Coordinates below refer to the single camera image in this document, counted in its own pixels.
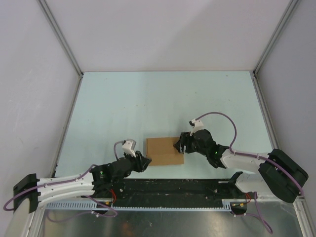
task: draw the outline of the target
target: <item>metal frame bar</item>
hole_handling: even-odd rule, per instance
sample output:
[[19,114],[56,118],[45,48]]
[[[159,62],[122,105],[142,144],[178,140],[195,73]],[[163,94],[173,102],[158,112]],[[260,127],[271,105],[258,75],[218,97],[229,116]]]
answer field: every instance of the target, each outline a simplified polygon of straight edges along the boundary
[[27,237],[38,237],[40,232],[40,225],[42,223],[43,217],[44,217],[45,208],[40,208],[35,211],[32,224],[30,226],[30,231],[27,235]]
[[57,150],[56,156],[54,158],[53,165],[52,165],[50,173],[49,173],[50,177],[53,177],[55,172],[56,172],[56,167],[58,165],[58,160],[59,160],[62,148],[64,146],[64,141],[65,141],[66,134],[67,134],[67,131],[68,131],[68,127],[69,127],[69,124],[70,124],[70,120],[71,120],[71,117],[73,115],[75,104],[76,104],[76,101],[77,101],[77,98],[78,98],[78,94],[79,94],[79,90],[80,90],[80,87],[81,87],[81,82],[82,82],[83,75],[84,74],[82,73],[79,76],[79,80],[78,80],[78,83],[77,83],[77,86],[76,86],[76,91],[75,91],[74,97],[72,99],[72,103],[71,103],[71,107],[70,107],[70,110],[69,110],[69,113],[68,113],[68,116],[67,116],[66,124],[64,126],[63,134],[61,136],[61,139],[60,139],[60,142],[59,142],[59,146],[58,146],[58,150]]
[[263,51],[257,65],[254,69],[254,73],[256,75],[259,73],[260,69],[262,68],[262,65],[264,64],[264,62],[268,58],[268,55],[270,54],[271,50],[273,49],[274,45],[276,44],[277,40],[279,39],[281,33],[283,32],[285,26],[287,25],[291,16],[295,12],[295,9],[297,8],[300,1],[301,0],[291,0],[290,3],[287,5],[287,8],[286,8],[284,14],[282,15],[275,31],[273,32],[265,50]]
[[53,13],[51,12],[46,0],[37,0],[39,3],[40,8],[42,9],[46,19],[48,20],[50,26],[52,27],[53,32],[55,33],[58,41],[60,42],[62,48],[64,49],[65,53],[67,54],[71,64],[73,65],[75,71],[78,73],[78,75],[82,74],[82,71],[79,67],[79,64],[77,60],[74,57],[73,52],[71,51],[62,31],[60,30],[60,27],[57,24],[57,21],[55,17],[53,16]]
[[[266,124],[266,128],[268,131],[269,140],[271,142],[271,146],[273,148],[280,148],[279,143],[277,142],[277,136],[272,124],[272,120],[270,117],[270,113],[267,107],[267,104],[265,102],[262,90],[260,88],[260,85],[258,83],[258,76],[255,75],[253,72],[250,72],[253,86],[255,88],[258,102],[260,105],[260,109],[262,112],[262,116],[264,118],[264,122]],[[302,233],[304,237],[316,237],[316,229],[315,225],[313,223],[311,214],[309,212],[309,208],[307,206],[306,200],[303,197],[298,197],[295,202],[293,203],[296,216],[299,221]]]

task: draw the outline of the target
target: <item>black linear rail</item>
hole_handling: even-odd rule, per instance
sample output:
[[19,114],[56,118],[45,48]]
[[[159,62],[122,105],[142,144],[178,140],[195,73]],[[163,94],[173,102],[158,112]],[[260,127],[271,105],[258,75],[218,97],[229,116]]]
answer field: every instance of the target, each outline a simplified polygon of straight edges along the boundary
[[[228,179],[123,179],[112,188],[117,196],[114,206],[210,208],[223,207],[222,199],[245,198]],[[99,192],[96,198],[108,198]]]

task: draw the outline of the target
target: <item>light blue table surface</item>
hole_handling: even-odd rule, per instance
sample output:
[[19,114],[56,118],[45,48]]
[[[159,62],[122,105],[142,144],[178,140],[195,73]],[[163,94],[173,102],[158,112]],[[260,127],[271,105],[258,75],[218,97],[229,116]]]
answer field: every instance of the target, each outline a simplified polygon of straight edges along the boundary
[[[249,72],[85,73],[56,176],[115,161],[114,142],[127,138],[146,154],[146,138],[179,136],[191,130],[191,119],[211,111],[236,123],[235,149],[272,150]],[[211,115],[202,122],[217,143],[230,144],[234,130],[225,117]],[[118,155],[123,155],[119,145]],[[184,159],[183,165],[150,166],[130,178],[230,178],[236,172],[215,169],[199,154]]]

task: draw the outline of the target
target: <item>cardboard box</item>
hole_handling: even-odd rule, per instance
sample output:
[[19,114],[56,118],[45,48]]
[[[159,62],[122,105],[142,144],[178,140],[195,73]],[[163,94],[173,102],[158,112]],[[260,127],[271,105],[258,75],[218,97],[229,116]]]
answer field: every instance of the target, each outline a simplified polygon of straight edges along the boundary
[[152,159],[149,165],[184,164],[183,154],[173,147],[179,137],[147,138],[147,157]]

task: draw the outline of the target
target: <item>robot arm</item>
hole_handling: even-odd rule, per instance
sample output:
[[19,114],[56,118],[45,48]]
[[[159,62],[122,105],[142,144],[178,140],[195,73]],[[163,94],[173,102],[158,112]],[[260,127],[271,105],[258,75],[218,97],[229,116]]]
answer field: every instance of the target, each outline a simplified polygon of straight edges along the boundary
[[34,212],[49,202],[77,196],[90,196],[108,190],[112,183],[131,174],[132,171],[143,172],[152,161],[143,157],[140,151],[134,151],[136,142],[126,140],[123,144],[124,157],[104,164],[92,165],[85,173],[58,178],[40,178],[29,174],[14,186],[14,197],[4,207],[14,200],[15,211],[26,198],[30,201],[29,213]]
[[243,193],[273,193],[288,203],[293,203],[300,194],[308,174],[283,151],[273,149],[263,154],[233,151],[231,147],[217,144],[199,119],[189,123],[192,131],[182,132],[179,141],[174,144],[178,152],[200,153],[214,168],[237,168],[252,172],[237,172],[232,177],[232,182]]

